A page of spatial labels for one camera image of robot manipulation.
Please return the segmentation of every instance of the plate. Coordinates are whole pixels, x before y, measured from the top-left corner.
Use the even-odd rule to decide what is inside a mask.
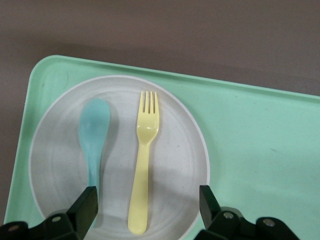
[[[135,236],[127,222],[138,153],[141,91],[157,92],[160,128],[150,149],[147,230]],[[175,96],[134,76],[107,75],[84,81],[44,114],[29,156],[31,190],[41,215],[47,218],[67,210],[86,188],[78,121],[92,98],[108,102],[111,119],[101,156],[99,210],[85,239],[182,239],[200,215],[199,185],[209,184],[206,143],[195,119]]]

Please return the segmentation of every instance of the fork handle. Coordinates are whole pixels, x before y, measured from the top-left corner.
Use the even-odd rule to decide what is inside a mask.
[[[128,214],[128,228],[136,235],[147,229],[149,151],[150,144],[139,143]]]

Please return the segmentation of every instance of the fork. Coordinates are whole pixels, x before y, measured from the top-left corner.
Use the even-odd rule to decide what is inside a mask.
[[[128,228],[136,235],[143,234],[148,222],[148,172],[149,151],[159,131],[159,106],[157,93],[141,92],[136,133],[139,141],[132,194],[128,214]]]

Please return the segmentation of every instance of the tray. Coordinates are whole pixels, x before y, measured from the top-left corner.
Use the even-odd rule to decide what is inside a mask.
[[[28,176],[36,127],[61,94],[105,75],[149,80],[188,108],[206,141],[220,205],[253,223],[279,218],[301,239],[320,236],[320,97],[59,55],[41,60],[30,75],[5,223],[43,221]],[[200,218],[185,239],[203,227]]]

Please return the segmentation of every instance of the plastic spoon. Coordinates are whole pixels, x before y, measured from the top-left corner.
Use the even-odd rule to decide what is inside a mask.
[[[78,137],[87,166],[87,186],[96,186],[99,201],[100,161],[110,124],[109,105],[101,98],[90,100],[82,109]]]

